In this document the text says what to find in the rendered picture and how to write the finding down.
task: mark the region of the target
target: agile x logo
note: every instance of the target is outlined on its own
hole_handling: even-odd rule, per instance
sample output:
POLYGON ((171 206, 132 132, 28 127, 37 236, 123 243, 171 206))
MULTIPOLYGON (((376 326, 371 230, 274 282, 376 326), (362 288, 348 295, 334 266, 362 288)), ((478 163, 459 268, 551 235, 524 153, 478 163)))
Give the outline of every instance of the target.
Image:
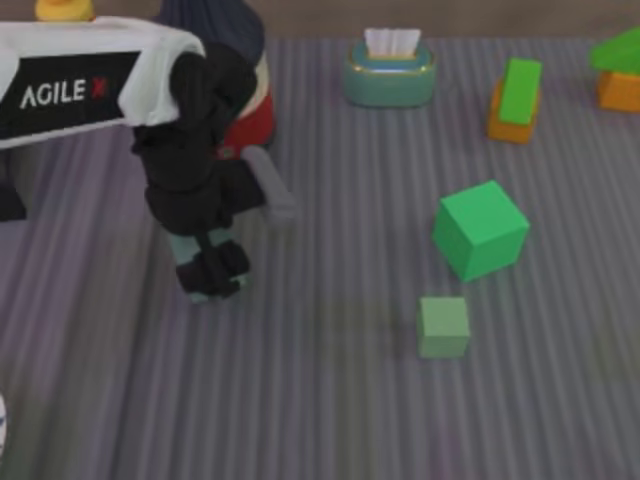
POLYGON ((118 97, 140 52, 23 58, 0 101, 0 140, 122 118, 118 97))
POLYGON ((90 82, 79 78, 74 81, 46 82, 38 87, 28 85, 20 102, 20 110, 84 102, 87 99, 100 100, 107 96, 107 84, 106 77, 93 77, 90 82), (91 85, 88 95, 87 83, 91 85))

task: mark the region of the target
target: orange block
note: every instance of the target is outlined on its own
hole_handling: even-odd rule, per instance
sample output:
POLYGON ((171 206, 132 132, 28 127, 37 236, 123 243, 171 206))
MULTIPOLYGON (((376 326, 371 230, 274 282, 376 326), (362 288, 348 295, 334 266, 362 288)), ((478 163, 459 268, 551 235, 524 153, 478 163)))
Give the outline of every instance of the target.
POLYGON ((540 103, 540 94, 536 101, 533 118, 529 125, 518 125, 515 123, 506 123, 500 120, 498 112, 500 110, 500 100, 502 99, 502 80, 500 80, 493 89, 491 97, 491 107, 489 108, 489 127, 487 135, 492 140, 500 140, 511 143, 528 143, 533 134, 533 128, 536 123, 536 115, 538 113, 538 105, 540 103))
POLYGON ((600 108, 640 113, 640 76, 603 72, 598 78, 600 108))

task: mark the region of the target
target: table surface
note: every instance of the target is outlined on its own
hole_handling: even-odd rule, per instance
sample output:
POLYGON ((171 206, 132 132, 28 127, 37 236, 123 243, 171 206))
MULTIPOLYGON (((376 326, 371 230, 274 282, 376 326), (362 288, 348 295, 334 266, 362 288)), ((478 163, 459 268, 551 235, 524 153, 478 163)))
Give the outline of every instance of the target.
POLYGON ((33 146, 0 225, 11 480, 640 478, 640 116, 599 111, 586 40, 434 40, 427 108, 341 98, 347 41, 272 41, 275 161, 298 223, 235 230, 253 286, 191 305, 130 133, 33 146), (544 63, 527 146, 488 141, 509 56, 544 63), (461 285, 438 199, 497 180, 521 259, 461 285), (464 295, 463 359, 417 357, 423 295, 464 295))

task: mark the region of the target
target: green block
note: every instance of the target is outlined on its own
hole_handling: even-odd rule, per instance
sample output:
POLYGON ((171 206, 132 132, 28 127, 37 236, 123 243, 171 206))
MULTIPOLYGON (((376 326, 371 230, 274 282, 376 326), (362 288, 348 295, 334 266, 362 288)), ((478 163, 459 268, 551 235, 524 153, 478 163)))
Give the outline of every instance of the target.
POLYGON ((461 297, 422 298, 418 306, 418 352, 423 358, 455 358, 469 345, 467 305, 461 297))
POLYGON ((589 62, 595 70, 640 75, 640 27, 593 47, 589 62))
POLYGON ((432 238, 467 282, 515 263, 529 228, 527 218, 492 180, 442 198, 432 238))
POLYGON ((498 118, 501 122, 529 125, 533 118, 542 63, 523 58, 511 58, 502 84, 498 118))

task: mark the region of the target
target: tissue box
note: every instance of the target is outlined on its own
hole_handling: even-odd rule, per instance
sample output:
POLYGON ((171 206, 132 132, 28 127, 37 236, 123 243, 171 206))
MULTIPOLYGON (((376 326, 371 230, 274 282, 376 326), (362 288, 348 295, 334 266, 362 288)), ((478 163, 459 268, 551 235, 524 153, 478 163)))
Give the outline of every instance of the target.
POLYGON ((378 59, 360 40, 345 60, 343 90, 363 107, 417 107, 431 99, 435 75, 435 57, 424 45, 411 59, 378 59))

